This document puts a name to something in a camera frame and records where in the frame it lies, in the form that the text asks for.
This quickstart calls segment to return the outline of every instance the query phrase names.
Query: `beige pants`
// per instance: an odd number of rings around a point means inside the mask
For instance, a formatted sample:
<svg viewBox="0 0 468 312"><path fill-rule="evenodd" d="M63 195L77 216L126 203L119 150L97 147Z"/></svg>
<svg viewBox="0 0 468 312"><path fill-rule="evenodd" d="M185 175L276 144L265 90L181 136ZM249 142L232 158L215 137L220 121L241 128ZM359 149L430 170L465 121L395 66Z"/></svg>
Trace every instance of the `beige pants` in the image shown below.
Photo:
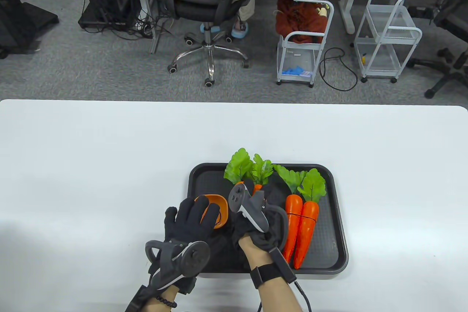
<svg viewBox="0 0 468 312"><path fill-rule="evenodd" d="M239 18L241 21L247 21L254 15L255 12L255 0L250 0L245 6L239 8Z"/></svg>

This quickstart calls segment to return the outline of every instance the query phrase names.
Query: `green carrot leaf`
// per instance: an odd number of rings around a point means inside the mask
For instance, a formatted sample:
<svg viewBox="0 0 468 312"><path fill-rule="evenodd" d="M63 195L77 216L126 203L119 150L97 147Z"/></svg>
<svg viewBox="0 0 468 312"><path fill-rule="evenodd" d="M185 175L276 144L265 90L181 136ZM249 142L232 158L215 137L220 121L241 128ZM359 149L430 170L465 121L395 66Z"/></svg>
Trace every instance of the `green carrot leaf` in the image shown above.
<svg viewBox="0 0 468 312"><path fill-rule="evenodd" d="M247 174L254 184L267 185L268 178L273 174L273 165L269 159L263 160L258 153L254 155L252 170Z"/></svg>
<svg viewBox="0 0 468 312"><path fill-rule="evenodd" d="M294 172L294 170L288 170L282 165L273 165L273 168L278 172L278 175L284 180L286 185L288 185L291 193L297 193L298 187L306 176L306 171Z"/></svg>
<svg viewBox="0 0 468 312"><path fill-rule="evenodd" d="M316 168L307 172L301 186L297 190L299 190L306 201L313 202L319 202L327 194L325 179Z"/></svg>
<svg viewBox="0 0 468 312"><path fill-rule="evenodd" d="M249 153L244 148L240 148L227 164L224 170L224 178L233 184L237 184L252 170L252 166L253 162Z"/></svg>

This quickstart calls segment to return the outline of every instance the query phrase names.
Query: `chair base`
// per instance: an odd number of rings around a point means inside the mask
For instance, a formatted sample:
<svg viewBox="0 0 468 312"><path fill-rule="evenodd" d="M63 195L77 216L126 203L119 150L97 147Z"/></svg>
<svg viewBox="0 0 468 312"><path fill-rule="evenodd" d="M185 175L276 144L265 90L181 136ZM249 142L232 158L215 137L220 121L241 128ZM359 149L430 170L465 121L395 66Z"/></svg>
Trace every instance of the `chair base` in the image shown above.
<svg viewBox="0 0 468 312"><path fill-rule="evenodd" d="M177 62L184 58L185 56L189 56L190 54L198 51L204 51L207 57L207 63L208 63L208 77L205 79L204 84L207 87L213 86L215 82L215 64L214 64L214 58L213 58L213 51L217 50L222 50L222 51L228 51L231 53L236 53L239 56L242 57L242 67L243 68L249 68L249 58L245 53L243 53L241 50L238 48L228 48L226 46L222 45L216 45L215 43L221 39L225 39L227 42L232 42L232 38L225 32L225 31L220 31L216 33L214 36L211 33L211 23L204 23L205 26L205 31L204 31L204 39L198 38L197 35L194 33L186 33L184 36L185 43L187 45L194 45L195 47L188 50L179 53L174 60L172 60L171 64L167 67L167 70L169 73L176 73L177 72Z"/></svg>
<svg viewBox="0 0 468 312"><path fill-rule="evenodd" d="M447 63L452 63L453 55L448 48L441 49L437 52L437 56L445 58ZM456 80L468 88L468 67L464 66L468 59L468 50L462 53L453 65L448 65L439 61L420 60L411 58L406 66L413 68L415 65L429 67L443 74L443 77L431 88L424 93L425 98L433 98L435 94L449 81Z"/></svg>

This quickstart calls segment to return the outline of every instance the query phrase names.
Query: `orange carrot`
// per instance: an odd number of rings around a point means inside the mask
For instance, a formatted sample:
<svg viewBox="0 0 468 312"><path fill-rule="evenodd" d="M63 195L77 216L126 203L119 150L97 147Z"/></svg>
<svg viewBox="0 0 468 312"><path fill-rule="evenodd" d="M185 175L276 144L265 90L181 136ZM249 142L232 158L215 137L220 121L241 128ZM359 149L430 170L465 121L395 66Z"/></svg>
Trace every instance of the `orange carrot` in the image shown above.
<svg viewBox="0 0 468 312"><path fill-rule="evenodd" d="M289 219L289 232L286 245L283 250L284 259L291 262L294 246L296 245L296 237L299 229L299 221L301 219L302 198L299 195L291 194L286 197L286 214Z"/></svg>
<svg viewBox="0 0 468 312"><path fill-rule="evenodd" d="M263 188L263 185L262 184L255 184L254 185L254 192L252 193L252 196L255 195L255 193L258 191L258 190L262 190Z"/></svg>
<svg viewBox="0 0 468 312"><path fill-rule="evenodd" d="M313 201L304 203L301 212L301 221L299 222L296 253L294 254L294 269L296 270L301 268L307 252L309 251L318 217L319 204Z"/></svg>

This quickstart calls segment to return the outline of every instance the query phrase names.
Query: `gray carpet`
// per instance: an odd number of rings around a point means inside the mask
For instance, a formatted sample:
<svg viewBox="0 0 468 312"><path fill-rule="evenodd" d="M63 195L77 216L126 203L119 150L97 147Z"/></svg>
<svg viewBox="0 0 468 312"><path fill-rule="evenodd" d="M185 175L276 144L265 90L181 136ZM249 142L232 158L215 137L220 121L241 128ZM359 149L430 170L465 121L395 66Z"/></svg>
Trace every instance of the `gray carpet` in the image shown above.
<svg viewBox="0 0 468 312"><path fill-rule="evenodd" d="M31 55L12 55L0 61L0 99L98 99L151 101L224 101L345 104L461 105L468 107L468 90L458 83L446 85L434 99L423 97L440 74L427 68L405 69L400 80L370 79L342 93L326 86L317 77L313 89L306 85L276 81L276 43L273 11L276 0L257 0L256 13L249 21L251 33L236 42L252 59L251 69L242 69L239 60L216 56L217 81L212 88L203 85L206 77L202 56L182 61L177 73L169 75L167 65L186 49L183 34L199 24L179 20L165 34L156 55L148 53L150 40L125 41L111 32L89 34L77 20L83 0L22 0L58 14L60 24L40 38L40 50ZM355 23L363 6L352 10ZM428 21L416 20L423 30L414 56L435 58L439 48L449 47L458 55L466 44ZM358 71L352 36L346 35L339 11L335 13L326 48L346 51L344 61ZM338 61L327 64L326 80L348 88L354 77Z"/></svg>

